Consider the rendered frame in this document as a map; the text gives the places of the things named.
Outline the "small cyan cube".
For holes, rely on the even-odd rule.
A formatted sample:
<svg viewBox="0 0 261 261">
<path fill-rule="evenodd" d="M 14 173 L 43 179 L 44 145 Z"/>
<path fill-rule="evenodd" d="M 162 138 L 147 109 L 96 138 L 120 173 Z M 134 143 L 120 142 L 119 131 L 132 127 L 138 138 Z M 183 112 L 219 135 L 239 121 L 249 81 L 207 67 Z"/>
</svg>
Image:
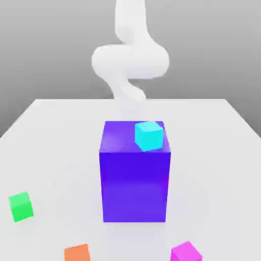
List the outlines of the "small cyan cube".
<svg viewBox="0 0 261 261">
<path fill-rule="evenodd" d="M 151 151 L 163 147 L 164 129 L 155 121 L 135 124 L 135 143 L 142 151 Z"/>
</svg>

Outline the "small magenta cube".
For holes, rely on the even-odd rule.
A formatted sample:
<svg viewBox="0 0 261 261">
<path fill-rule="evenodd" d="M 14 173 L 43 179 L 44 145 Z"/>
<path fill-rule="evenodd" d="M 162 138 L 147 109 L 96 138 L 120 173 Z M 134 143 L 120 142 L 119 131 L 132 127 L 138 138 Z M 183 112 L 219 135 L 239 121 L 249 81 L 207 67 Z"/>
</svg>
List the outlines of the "small magenta cube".
<svg viewBox="0 0 261 261">
<path fill-rule="evenodd" d="M 190 241 L 171 249 L 170 261 L 202 261 L 202 258 L 202 255 Z"/>
</svg>

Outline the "small green cube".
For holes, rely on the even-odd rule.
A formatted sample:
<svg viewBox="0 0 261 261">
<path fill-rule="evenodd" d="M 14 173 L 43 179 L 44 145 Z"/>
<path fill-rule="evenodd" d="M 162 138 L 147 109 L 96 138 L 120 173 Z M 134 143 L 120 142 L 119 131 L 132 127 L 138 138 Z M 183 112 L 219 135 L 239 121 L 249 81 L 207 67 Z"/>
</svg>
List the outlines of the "small green cube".
<svg viewBox="0 0 261 261">
<path fill-rule="evenodd" d="M 34 216 L 32 203 L 28 192 L 10 196 L 9 204 L 14 222 L 18 222 Z"/>
</svg>

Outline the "small orange cube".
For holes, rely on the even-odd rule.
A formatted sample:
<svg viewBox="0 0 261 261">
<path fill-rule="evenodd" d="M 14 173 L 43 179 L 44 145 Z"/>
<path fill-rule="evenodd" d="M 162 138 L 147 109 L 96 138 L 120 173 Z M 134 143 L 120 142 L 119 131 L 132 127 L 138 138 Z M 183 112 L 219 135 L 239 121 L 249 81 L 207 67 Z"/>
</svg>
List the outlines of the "small orange cube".
<svg viewBox="0 0 261 261">
<path fill-rule="evenodd" d="M 82 244 L 64 249 L 64 261 L 90 261 L 88 245 Z"/>
</svg>

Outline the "large purple box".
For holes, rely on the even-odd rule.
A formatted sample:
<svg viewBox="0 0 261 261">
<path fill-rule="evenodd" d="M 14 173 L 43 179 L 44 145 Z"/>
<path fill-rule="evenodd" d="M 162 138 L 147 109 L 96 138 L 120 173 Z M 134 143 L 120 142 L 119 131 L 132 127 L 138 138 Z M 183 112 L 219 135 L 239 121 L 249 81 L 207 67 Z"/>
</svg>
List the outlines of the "large purple box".
<svg viewBox="0 0 261 261">
<path fill-rule="evenodd" d="M 104 222 L 165 222 L 171 149 L 142 151 L 134 121 L 106 121 L 99 149 Z"/>
</svg>

